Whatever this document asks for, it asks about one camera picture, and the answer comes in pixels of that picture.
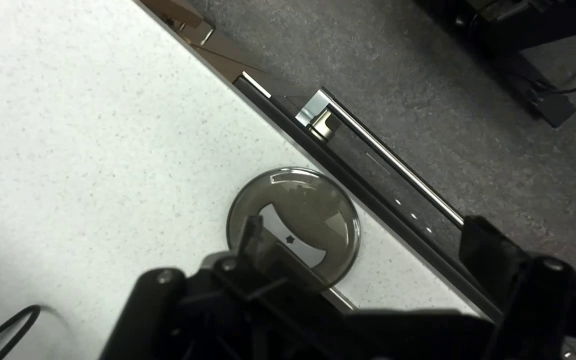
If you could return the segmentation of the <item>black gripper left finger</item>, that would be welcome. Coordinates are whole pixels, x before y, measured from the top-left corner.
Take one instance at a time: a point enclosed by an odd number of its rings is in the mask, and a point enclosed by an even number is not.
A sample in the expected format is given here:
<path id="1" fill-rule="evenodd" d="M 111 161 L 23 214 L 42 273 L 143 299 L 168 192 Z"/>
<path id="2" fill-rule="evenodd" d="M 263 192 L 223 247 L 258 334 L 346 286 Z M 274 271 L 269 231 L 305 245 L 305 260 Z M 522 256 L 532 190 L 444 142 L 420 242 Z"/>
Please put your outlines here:
<path id="1" fill-rule="evenodd" d="M 186 273 L 155 268 L 141 273 L 101 351 L 101 360 L 172 360 L 171 319 Z"/>

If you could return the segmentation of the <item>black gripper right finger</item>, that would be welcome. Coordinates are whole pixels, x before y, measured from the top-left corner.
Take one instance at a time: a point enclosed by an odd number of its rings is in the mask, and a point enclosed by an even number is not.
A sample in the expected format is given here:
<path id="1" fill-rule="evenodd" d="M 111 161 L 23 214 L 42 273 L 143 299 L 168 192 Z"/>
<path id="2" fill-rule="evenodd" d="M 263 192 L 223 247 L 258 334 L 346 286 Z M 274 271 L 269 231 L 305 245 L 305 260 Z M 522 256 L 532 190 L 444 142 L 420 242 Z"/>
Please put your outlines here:
<path id="1" fill-rule="evenodd" d="M 482 216 L 465 220 L 460 260 L 503 309 L 486 360 L 560 360 L 573 270 L 526 253 Z"/>

